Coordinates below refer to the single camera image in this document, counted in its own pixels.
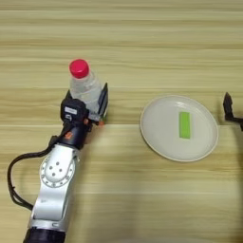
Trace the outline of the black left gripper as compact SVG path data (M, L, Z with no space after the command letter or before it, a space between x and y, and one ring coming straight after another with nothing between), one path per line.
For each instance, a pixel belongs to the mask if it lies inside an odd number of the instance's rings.
M66 92L65 100L71 100L70 90ZM61 119L64 122L61 144L81 150L84 147L88 133L92 130L93 125L103 124L108 105L108 85L105 84L98 100L98 114L89 114L88 111L71 114L68 112L61 113Z

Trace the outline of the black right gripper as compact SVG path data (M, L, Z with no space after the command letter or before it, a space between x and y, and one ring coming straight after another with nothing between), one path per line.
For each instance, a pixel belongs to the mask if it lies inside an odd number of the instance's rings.
M229 93L226 93L223 101L225 120L227 122L238 123L240 125L241 131L243 131L243 119L234 117L232 105L233 105L232 97Z

